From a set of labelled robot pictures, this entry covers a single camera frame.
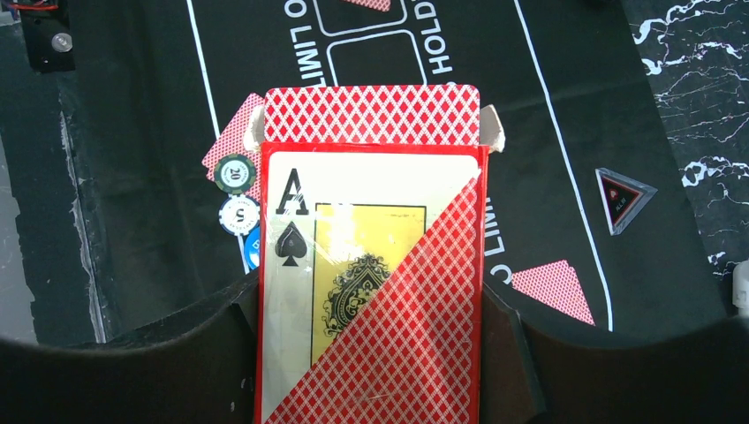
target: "white poker chip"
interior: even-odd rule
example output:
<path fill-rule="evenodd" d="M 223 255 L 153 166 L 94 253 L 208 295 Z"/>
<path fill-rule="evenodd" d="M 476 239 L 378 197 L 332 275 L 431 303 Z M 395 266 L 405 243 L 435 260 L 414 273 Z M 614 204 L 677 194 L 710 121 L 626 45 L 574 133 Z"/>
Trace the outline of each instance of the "white poker chip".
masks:
<path fill-rule="evenodd" d="M 232 236 L 246 236 L 260 222 L 260 205 L 247 196 L 230 196 L 218 210 L 218 222 Z"/>

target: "blue poker chip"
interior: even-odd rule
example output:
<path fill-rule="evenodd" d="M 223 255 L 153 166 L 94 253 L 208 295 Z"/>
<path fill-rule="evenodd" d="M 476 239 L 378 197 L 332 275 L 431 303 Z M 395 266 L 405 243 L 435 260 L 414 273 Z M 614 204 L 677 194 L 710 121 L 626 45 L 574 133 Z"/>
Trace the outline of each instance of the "blue poker chip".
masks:
<path fill-rule="evenodd" d="M 260 205 L 244 196 L 229 196 L 218 211 L 218 222 L 232 236 L 246 236 L 260 223 Z"/>
<path fill-rule="evenodd" d="M 250 269 L 260 266 L 260 227 L 255 227 L 245 240 L 245 259 Z"/>

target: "red border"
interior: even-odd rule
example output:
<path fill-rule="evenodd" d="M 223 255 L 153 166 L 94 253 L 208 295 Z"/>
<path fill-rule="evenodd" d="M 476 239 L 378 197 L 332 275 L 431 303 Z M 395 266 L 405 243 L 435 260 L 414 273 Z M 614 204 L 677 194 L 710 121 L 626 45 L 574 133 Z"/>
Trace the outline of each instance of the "red border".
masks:
<path fill-rule="evenodd" d="M 261 423 L 262 413 L 262 343 L 263 343 L 263 316 L 265 307 L 265 226 L 268 211 L 268 170 L 270 157 L 275 152 L 330 152 L 330 153 L 391 153 L 411 155 L 469 155 L 476 159 L 481 174 L 476 182 L 478 192 L 476 201 L 475 223 L 476 240 L 474 242 L 477 257 L 474 258 L 476 274 L 474 286 L 477 290 L 473 294 L 473 333 L 471 335 L 473 352 L 471 354 L 472 377 L 471 389 L 469 389 L 470 406 L 468 417 L 470 423 L 479 422 L 479 385 L 480 385 L 480 341 L 481 341 L 481 293 L 483 286 L 484 269 L 484 227 L 487 203 L 487 168 L 488 168 L 488 146 L 437 146 L 437 145 L 375 145 L 375 144 L 331 144 L 331 143 L 275 143 L 264 142 L 261 144 L 261 254 L 260 254 L 260 282 L 258 298 L 258 343 L 257 363 L 255 366 L 255 414 L 254 422 Z"/>
<path fill-rule="evenodd" d="M 626 191 L 628 191 L 630 193 L 634 193 L 634 199 L 632 199 L 632 201 L 630 202 L 630 204 L 627 205 L 626 208 L 624 208 L 624 210 L 622 211 L 622 214 L 617 218 L 617 220 L 611 223 L 611 226 L 613 227 L 614 225 L 619 224 L 619 221 L 621 221 L 622 218 L 624 218 L 624 215 L 626 215 L 627 211 L 630 210 L 630 208 L 637 202 L 637 199 L 639 199 L 639 197 L 640 197 L 640 195 L 642 193 L 639 192 L 639 191 L 637 191 L 637 190 L 632 190 L 630 187 L 627 187 L 626 185 L 621 185 L 621 184 L 617 183 L 616 181 L 614 181 L 613 179 L 606 178 L 603 175 L 601 175 L 601 180 L 602 181 L 608 181 L 611 184 L 613 184 L 614 186 L 617 186 L 617 187 L 619 187 L 621 189 L 624 189 L 624 190 L 626 190 Z M 605 187 L 604 187 L 604 190 L 603 190 L 603 195 L 606 196 L 606 189 L 605 189 Z M 611 217 L 611 210 L 609 209 L 609 203 L 608 202 L 606 202 L 606 209 L 609 212 L 609 219 L 610 219 L 610 217 Z"/>

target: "poker chip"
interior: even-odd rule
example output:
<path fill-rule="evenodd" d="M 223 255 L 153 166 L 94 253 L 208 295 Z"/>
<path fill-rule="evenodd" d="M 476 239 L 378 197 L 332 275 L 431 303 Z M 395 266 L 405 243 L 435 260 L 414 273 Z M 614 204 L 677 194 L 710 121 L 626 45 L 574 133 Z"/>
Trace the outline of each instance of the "poker chip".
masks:
<path fill-rule="evenodd" d="M 242 194 L 255 184 L 257 170 L 247 156 L 231 154 L 216 164 L 214 180 L 228 194 Z"/>
<path fill-rule="evenodd" d="M 245 240 L 245 260 L 250 269 L 260 266 L 260 227 L 255 227 Z"/>
<path fill-rule="evenodd" d="M 246 236 L 260 221 L 258 202 L 247 196 L 230 196 L 218 211 L 218 222 L 232 236 Z"/>

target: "white line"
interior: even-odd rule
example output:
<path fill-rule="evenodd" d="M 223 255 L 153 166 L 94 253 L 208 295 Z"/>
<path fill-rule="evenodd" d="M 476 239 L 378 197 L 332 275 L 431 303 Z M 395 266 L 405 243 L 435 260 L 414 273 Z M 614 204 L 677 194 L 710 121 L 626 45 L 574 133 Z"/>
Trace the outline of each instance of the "white line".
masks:
<path fill-rule="evenodd" d="M 203 85 L 206 87 L 206 97 L 208 98 L 208 109 L 211 113 L 211 121 L 213 121 L 213 131 L 216 134 L 216 138 L 221 135 L 218 131 L 218 119 L 216 119 L 216 108 L 213 105 L 213 95 L 210 91 L 210 83 L 208 82 L 208 71 L 206 70 L 206 60 L 203 58 L 203 46 L 200 44 L 200 34 L 198 34 L 198 24 L 195 23 L 195 11 L 193 10 L 193 0 L 187 1 L 187 11 L 190 13 L 190 25 L 193 26 L 193 36 L 195 38 L 195 48 L 198 50 L 198 61 L 200 61 L 200 71 L 203 74 Z M 245 267 L 245 274 L 249 274 L 250 267 L 245 261 L 245 242 L 242 240 L 242 236 L 237 236 L 239 242 L 239 254 L 242 256 L 242 265 Z"/>
<path fill-rule="evenodd" d="M 364 37 L 350 38 L 350 39 L 347 39 L 347 40 L 341 40 L 340 42 L 332 42 L 328 46 L 328 64 L 330 65 L 330 73 L 333 76 L 333 85 L 334 86 L 338 85 L 338 77 L 336 75 L 336 67 L 333 65 L 333 57 L 330 56 L 330 51 L 333 49 L 334 46 L 337 46 L 338 44 L 346 44 L 346 43 L 349 43 L 349 42 L 363 42 L 364 40 L 371 40 L 373 38 L 385 37 L 385 36 L 393 35 L 393 34 L 406 34 L 409 37 L 411 37 L 411 43 L 413 44 L 413 54 L 416 55 L 416 61 L 419 62 L 419 69 L 421 70 L 422 84 L 426 85 L 427 84 L 427 73 L 424 70 L 424 64 L 421 62 L 421 56 L 419 55 L 419 48 L 416 46 L 416 37 L 414 37 L 413 33 L 411 31 L 408 31 L 407 29 L 398 29 L 397 31 L 390 31 L 388 33 L 371 34 L 371 35 L 366 35 Z"/>
<path fill-rule="evenodd" d="M 346 35 L 346 34 L 356 34 L 361 33 L 363 31 L 368 31 L 370 29 L 378 29 L 378 28 L 385 28 L 385 27 L 392 27 L 395 25 L 400 25 L 404 23 L 408 19 L 408 11 L 405 9 L 405 0 L 400 0 L 400 5 L 403 8 L 403 18 L 392 21 L 392 22 L 386 22 L 384 24 L 380 25 L 372 25 L 372 26 L 363 26 L 361 28 L 354 28 L 354 29 L 347 29 L 345 31 L 338 31 L 335 33 L 329 33 L 325 26 L 322 24 L 322 16 L 320 15 L 320 7 L 317 5 L 317 0 L 312 0 L 312 3 L 314 4 L 314 13 L 317 15 L 317 23 L 320 25 L 320 32 L 322 32 L 324 35 L 328 37 L 335 37 L 336 35 Z"/>
<path fill-rule="evenodd" d="M 551 106 L 551 98 L 549 96 L 549 89 L 546 87 L 546 81 L 543 79 L 541 74 L 541 68 L 536 58 L 536 52 L 533 49 L 533 42 L 531 42 L 531 35 L 528 33 L 528 25 L 526 24 L 526 18 L 523 16 L 523 11 L 520 10 L 520 3 L 515 0 L 515 9 L 518 10 L 518 17 L 520 17 L 520 23 L 523 26 L 523 32 L 526 33 L 526 41 L 528 42 L 528 48 L 531 50 L 531 57 L 533 58 L 533 65 L 536 68 L 539 81 L 541 82 L 541 88 L 543 88 L 543 95 L 546 97 L 546 104 L 549 106 L 549 114 L 551 115 L 551 121 L 554 123 L 554 130 L 556 131 L 556 139 L 559 140 L 559 147 L 562 149 L 562 156 L 564 157 L 564 164 L 567 166 L 567 173 L 570 175 L 570 181 L 572 182 L 572 190 L 575 192 L 575 197 L 578 200 L 578 209 L 580 211 L 580 217 L 583 218 L 583 224 L 586 228 L 587 239 L 590 242 L 590 249 L 593 251 L 593 258 L 595 259 L 595 266 L 598 269 L 598 275 L 601 277 L 601 283 L 603 284 L 603 294 L 606 296 L 606 312 L 609 316 L 609 331 L 614 330 L 614 316 L 611 312 L 611 297 L 609 296 L 609 284 L 606 283 L 606 277 L 603 275 L 603 268 L 601 268 L 601 261 L 598 259 L 598 251 L 595 249 L 595 242 L 593 241 L 593 234 L 590 232 L 590 225 L 587 223 L 587 216 L 583 209 L 583 201 L 580 199 L 580 191 L 578 189 L 578 182 L 575 180 L 575 175 L 572 173 L 572 167 L 570 166 L 570 159 L 567 157 L 567 148 L 564 146 L 562 140 L 562 132 L 559 131 L 559 124 L 556 122 L 556 115 L 554 114 L 554 108 Z"/>

